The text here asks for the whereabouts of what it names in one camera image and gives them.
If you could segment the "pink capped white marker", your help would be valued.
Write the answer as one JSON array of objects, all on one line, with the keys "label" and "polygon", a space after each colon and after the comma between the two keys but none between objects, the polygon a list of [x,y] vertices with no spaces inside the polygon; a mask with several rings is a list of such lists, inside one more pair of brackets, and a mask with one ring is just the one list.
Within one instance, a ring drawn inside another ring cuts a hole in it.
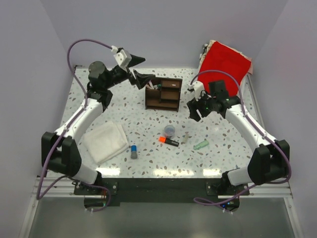
[{"label": "pink capped white marker", "polygon": [[154,86],[153,86],[151,81],[149,81],[149,86],[150,86],[151,89],[154,89]]}]

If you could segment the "green translucent cap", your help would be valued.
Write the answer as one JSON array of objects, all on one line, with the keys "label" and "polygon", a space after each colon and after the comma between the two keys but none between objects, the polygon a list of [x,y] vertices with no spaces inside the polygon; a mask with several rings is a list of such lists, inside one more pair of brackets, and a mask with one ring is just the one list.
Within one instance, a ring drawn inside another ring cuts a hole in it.
[{"label": "green translucent cap", "polygon": [[206,147],[208,145],[209,145],[209,142],[205,139],[204,141],[198,143],[197,145],[194,145],[193,149],[194,150],[200,150],[200,149],[202,149],[202,148],[204,148],[204,147]]}]

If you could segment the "clear jar of paperclips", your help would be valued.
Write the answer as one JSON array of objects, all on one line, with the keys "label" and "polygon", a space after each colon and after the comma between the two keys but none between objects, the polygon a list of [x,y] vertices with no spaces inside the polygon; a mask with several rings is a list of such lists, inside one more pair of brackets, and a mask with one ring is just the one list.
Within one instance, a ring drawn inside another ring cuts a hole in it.
[{"label": "clear jar of paperclips", "polygon": [[173,139],[175,137],[176,129],[173,125],[167,125],[163,131],[166,138]]}]

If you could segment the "brown wooden desk organizer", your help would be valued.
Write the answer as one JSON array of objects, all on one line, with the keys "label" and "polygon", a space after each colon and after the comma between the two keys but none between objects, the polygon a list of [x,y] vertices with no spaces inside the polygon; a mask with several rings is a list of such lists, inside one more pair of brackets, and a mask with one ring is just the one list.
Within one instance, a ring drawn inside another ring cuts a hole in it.
[{"label": "brown wooden desk organizer", "polygon": [[156,77],[152,81],[154,85],[161,85],[159,90],[146,87],[145,109],[179,111],[182,79]]}]

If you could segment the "orange capped black highlighter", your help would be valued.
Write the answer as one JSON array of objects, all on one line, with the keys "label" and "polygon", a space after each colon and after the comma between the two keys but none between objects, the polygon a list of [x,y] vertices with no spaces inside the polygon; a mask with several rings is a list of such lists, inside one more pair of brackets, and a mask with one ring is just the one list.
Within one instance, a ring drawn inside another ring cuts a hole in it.
[{"label": "orange capped black highlighter", "polygon": [[166,137],[162,137],[162,136],[159,138],[159,142],[165,143],[165,144],[169,144],[169,145],[172,145],[172,146],[175,146],[175,147],[179,146],[179,142],[171,140],[171,139],[166,138]]}]

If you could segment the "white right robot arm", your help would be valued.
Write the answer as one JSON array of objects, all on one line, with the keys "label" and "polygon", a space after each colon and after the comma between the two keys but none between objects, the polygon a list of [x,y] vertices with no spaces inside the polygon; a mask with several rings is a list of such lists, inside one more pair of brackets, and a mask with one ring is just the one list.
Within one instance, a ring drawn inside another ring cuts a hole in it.
[{"label": "white right robot arm", "polygon": [[230,96],[223,80],[209,83],[207,92],[203,83],[196,81],[188,90],[194,98],[187,103],[190,118],[200,121],[210,113],[216,112],[231,123],[246,140],[252,150],[252,157],[245,167],[224,172],[216,186],[218,194],[233,194],[239,185],[253,183],[278,183],[278,179],[289,179],[290,146],[286,140],[277,140],[267,133],[250,116],[243,104],[241,95]]}]

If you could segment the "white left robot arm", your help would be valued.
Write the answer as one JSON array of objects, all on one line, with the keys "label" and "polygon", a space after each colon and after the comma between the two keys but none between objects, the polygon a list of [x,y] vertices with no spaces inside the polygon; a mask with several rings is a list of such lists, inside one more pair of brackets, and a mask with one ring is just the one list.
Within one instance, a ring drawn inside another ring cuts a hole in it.
[{"label": "white left robot arm", "polygon": [[145,61],[145,58],[121,50],[115,54],[117,65],[108,70],[104,63],[95,61],[89,65],[86,98],[75,114],[55,132],[45,132],[41,138],[43,169],[54,171],[85,183],[85,189],[98,194],[103,188],[102,176],[83,164],[77,147],[81,137],[109,106],[112,99],[110,88],[128,80],[142,89],[155,78],[153,74],[140,74],[130,70]]}]

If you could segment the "beige small tube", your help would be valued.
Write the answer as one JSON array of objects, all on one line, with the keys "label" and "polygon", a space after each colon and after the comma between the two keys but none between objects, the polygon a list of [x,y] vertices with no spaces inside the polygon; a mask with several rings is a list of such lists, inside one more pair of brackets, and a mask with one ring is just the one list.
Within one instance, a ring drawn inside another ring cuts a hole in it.
[{"label": "beige small tube", "polygon": [[182,141],[183,144],[185,144],[187,142],[188,137],[189,137],[189,134],[188,134],[188,132],[186,132],[184,135],[183,141]]}]

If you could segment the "white plastic basket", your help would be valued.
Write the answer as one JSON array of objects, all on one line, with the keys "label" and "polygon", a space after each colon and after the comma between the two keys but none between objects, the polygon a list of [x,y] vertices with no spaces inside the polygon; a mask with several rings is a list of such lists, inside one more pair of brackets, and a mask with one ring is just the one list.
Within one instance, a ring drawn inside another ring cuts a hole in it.
[{"label": "white plastic basket", "polygon": [[243,77],[243,79],[240,83],[240,90],[241,90],[242,99],[243,99],[244,104],[246,103],[246,101],[248,99],[248,95],[249,95],[248,76],[249,76],[249,74],[247,73]]}]

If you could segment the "blue grey stamp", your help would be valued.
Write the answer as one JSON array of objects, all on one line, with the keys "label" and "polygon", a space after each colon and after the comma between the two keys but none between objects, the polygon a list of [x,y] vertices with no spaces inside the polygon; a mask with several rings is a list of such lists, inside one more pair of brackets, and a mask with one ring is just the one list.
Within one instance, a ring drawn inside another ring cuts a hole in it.
[{"label": "blue grey stamp", "polygon": [[138,152],[137,152],[137,146],[132,145],[131,146],[131,159],[137,159],[138,158]]}]

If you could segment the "white folded towel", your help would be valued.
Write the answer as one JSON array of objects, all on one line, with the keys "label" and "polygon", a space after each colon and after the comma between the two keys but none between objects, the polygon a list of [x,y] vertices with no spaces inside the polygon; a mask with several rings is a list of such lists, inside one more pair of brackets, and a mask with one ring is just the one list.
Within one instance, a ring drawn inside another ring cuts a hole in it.
[{"label": "white folded towel", "polygon": [[97,165],[117,156],[129,147],[122,125],[112,121],[86,132],[83,142]]}]

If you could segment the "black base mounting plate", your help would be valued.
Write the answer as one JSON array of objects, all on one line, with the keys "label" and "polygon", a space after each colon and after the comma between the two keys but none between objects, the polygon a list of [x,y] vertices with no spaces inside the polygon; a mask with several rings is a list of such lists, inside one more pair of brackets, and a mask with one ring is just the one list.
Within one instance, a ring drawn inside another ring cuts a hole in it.
[{"label": "black base mounting plate", "polygon": [[220,178],[103,178],[98,185],[72,184],[87,209],[122,203],[197,203],[231,212],[250,190],[246,184],[234,186]]}]

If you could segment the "aluminium frame rail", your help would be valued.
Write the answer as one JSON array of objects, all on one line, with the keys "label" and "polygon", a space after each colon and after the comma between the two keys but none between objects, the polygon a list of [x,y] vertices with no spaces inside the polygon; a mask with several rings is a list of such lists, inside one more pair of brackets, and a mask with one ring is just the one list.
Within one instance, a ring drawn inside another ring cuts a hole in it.
[{"label": "aluminium frame rail", "polygon": [[[249,73],[247,74],[246,86],[248,86],[250,96],[253,102],[252,111],[257,116],[257,122],[265,129],[262,113],[260,110],[256,93],[255,93],[255,88],[252,82],[252,75]],[[263,185],[259,185],[256,188],[252,189],[252,195],[254,196],[267,195],[268,197],[293,198],[293,194],[292,194],[289,182],[284,182],[280,184],[266,183]]]}]

